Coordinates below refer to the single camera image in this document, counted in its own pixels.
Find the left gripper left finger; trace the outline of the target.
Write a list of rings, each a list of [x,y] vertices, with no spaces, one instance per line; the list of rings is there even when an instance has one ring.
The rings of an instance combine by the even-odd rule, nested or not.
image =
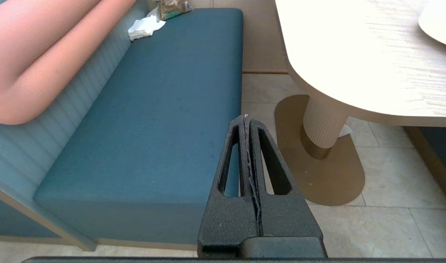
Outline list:
[[[241,195],[225,195],[232,148],[238,147]],[[199,257],[238,257],[242,243],[260,235],[258,190],[252,173],[247,118],[229,125],[197,238]]]

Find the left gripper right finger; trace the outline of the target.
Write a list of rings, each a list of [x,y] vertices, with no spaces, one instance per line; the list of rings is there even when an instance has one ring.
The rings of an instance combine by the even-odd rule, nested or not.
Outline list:
[[[280,149],[266,125],[256,119],[249,122],[249,156],[260,235],[322,238]]]

